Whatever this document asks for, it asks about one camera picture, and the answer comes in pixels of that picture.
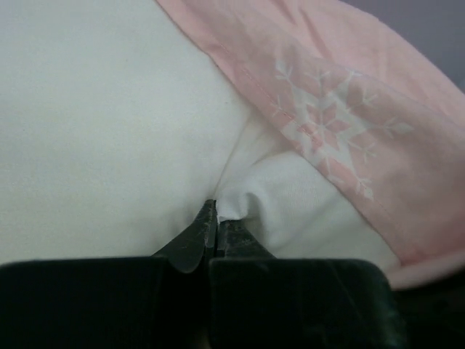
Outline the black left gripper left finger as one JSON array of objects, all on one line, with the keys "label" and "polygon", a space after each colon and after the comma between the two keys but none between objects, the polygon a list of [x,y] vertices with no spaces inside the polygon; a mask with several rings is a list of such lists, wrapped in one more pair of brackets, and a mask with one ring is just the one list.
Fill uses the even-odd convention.
[{"label": "black left gripper left finger", "polygon": [[204,268],[216,233],[208,200],[150,256],[3,264],[1,346],[206,347]]}]

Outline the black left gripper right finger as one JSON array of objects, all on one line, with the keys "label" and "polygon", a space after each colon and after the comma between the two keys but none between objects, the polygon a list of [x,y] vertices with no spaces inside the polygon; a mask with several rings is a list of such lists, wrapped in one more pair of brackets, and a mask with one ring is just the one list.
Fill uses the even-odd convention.
[{"label": "black left gripper right finger", "polygon": [[210,262],[213,348],[405,348],[385,275],[355,259],[278,259],[239,221]]}]

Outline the white pillow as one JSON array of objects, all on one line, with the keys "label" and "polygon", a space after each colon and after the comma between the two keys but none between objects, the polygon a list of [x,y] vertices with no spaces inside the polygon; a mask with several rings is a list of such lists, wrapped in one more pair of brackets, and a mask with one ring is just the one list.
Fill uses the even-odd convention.
[{"label": "white pillow", "polygon": [[1,3],[1,261],[143,256],[204,201],[279,257],[399,264],[153,1]]}]

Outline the pink printed pillowcase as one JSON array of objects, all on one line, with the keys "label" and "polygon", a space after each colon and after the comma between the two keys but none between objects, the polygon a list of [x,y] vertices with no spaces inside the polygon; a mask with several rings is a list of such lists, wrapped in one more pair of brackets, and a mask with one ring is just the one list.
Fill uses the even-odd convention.
[{"label": "pink printed pillowcase", "polygon": [[341,1],[162,1],[386,241],[404,289],[464,269],[464,94]]}]

